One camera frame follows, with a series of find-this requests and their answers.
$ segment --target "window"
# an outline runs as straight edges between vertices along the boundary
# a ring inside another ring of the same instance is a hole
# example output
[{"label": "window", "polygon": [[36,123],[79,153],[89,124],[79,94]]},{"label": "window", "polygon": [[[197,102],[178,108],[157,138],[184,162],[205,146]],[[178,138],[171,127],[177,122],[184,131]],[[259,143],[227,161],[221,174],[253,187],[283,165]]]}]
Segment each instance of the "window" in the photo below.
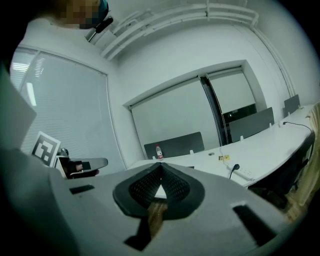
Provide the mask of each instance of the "window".
[{"label": "window", "polygon": [[101,173],[122,171],[124,165],[108,111],[107,76],[42,52],[31,61],[28,52],[18,49],[11,65],[14,86],[21,86],[22,97],[37,114],[21,150],[30,154],[42,131],[61,141],[71,158],[107,158],[109,165]]}]

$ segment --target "window blind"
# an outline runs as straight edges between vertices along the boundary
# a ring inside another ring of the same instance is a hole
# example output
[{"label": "window blind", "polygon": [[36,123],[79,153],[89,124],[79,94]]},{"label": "window blind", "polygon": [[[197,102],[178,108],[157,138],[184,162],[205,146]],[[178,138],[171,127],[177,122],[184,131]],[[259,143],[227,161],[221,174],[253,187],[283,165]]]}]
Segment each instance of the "window blind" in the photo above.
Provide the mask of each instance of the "window blind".
[{"label": "window blind", "polygon": [[215,118],[198,78],[166,89],[132,106],[144,145],[201,132],[204,150],[220,147]]},{"label": "window blind", "polygon": [[107,158],[102,174],[125,169],[108,111],[105,74],[41,52],[27,69],[21,95],[37,113],[21,147],[24,153],[30,154],[42,131],[61,141],[71,158]]},{"label": "window blind", "polygon": [[13,86],[18,91],[21,88],[22,80],[36,54],[37,51],[35,50],[18,48],[13,55],[10,66],[10,78]]}]

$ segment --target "white table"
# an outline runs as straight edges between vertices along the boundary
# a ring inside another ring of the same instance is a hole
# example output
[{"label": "white table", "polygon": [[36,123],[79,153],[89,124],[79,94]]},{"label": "white table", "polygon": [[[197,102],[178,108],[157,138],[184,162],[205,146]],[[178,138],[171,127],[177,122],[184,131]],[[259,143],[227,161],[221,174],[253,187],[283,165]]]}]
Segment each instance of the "white table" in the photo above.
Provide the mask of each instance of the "white table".
[{"label": "white table", "polygon": [[[306,118],[313,105],[304,106],[287,116],[271,128],[263,130],[251,137],[219,148],[206,150],[190,155],[164,158],[161,162],[180,166],[194,166],[197,170],[229,178],[230,169],[219,156],[229,155],[230,162],[239,164],[242,168],[254,173],[254,180],[248,181],[236,173],[233,173],[231,180],[243,187],[248,187],[270,175],[282,166],[296,150],[303,144],[310,134],[310,130],[300,125],[283,122],[302,124],[311,128],[310,119]],[[130,169],[159,160],[140,160],[130,166]],[[156,194],[158,198],[166,198],[165,191],[160,187]]]}]

